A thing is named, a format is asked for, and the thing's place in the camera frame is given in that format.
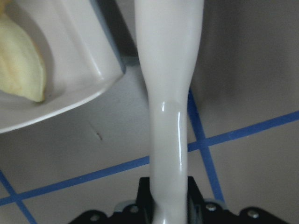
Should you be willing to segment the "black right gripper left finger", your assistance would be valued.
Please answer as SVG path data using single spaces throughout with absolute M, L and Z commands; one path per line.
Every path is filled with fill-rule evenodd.
M 138 206 L 145 224 L 152 224 L 154 221 L 155 202 L 150 191 L 150 178 L 141 177 L 138 185 L 136 198 Z

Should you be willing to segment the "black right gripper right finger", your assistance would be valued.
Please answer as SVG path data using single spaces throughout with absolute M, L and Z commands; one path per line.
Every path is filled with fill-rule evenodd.
M 187 223 L 188 224 L 203 224 L 203 206 L 205 205 L 204 198 L 192 176 L 188 177 L 187 189 Z

